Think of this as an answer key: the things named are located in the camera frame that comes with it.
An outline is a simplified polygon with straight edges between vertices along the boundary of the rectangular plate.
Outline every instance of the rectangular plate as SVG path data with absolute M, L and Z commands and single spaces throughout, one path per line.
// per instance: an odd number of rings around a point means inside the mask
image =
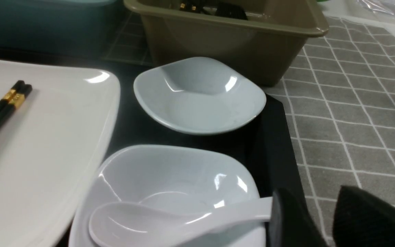
M 0 61 L 0 99 L 33 91 L 0 129 L 0 246 L 53 246 L 103 161 L 120 100 L 115 75 Z

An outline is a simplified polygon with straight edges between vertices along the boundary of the square bowl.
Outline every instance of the square bowl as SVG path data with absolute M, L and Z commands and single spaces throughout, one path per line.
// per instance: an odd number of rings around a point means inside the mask
M 89 236 L 92 212 L 110 202 L 135 202 L 179 214 L 257 199 L 248 170 L 235 159 L 211 151 L 162 145 L 137 145 L 104 161 L 86 198 L 78 207 L 69 247 L 96 247 Z M 182 247 L 264 247 L 262 223 L 237 225 Z
M 266 95 L 232 68 L 211 58 L 188 58 L 141 73 L 138 103 L 162 125 L 210 135 L 233 131 L 263 110 Z

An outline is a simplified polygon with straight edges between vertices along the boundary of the gold band on chopsticks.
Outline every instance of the gold band on chopsticks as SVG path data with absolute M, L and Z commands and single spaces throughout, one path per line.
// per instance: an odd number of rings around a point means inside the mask
M 10 91 L 8 91 L 4 97 L 2 98 L 3 100 L 11 100 L 11 98 L 16 94 L 16 90 L 15 89 L 10 89 Z
M 18 109 L 22 103 L 25 101 L 24 94 L 16 94 L 9 102 L 10 105 L 14 105 L 16 109 Z

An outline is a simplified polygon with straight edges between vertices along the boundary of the dish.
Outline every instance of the dish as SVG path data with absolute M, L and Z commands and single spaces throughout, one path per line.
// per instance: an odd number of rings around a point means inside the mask
M 195 135 L 240 128 L 266 104 L 257 85 L 225 64 L 202 57 L 143 72 L 133 90 L 150 117 L 172 130 Z
M 0 129 L 0 246 L 55 246 L 103 161 L 120 84 L 98 69 L 0 61 L 0 98 L 17 80 L 34 89 Z
M 119 150 L 104 161 L 78 207 L 69 247 L 96 247 L 89 218 L 96 208 L 127 201 L 177 214 L 191 214 L 259 198 L 248 170 L 215 152 L 161 145 Z M 263 247 L 263 224 L 238 225 L 198 238 L 182 247 Z

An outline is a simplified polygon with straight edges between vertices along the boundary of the chopsticks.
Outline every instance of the chopsticks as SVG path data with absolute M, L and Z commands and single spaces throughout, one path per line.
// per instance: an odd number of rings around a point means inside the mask
M 19 80 L 0 100 L 0 128 L 32 91 L 32 86 Z

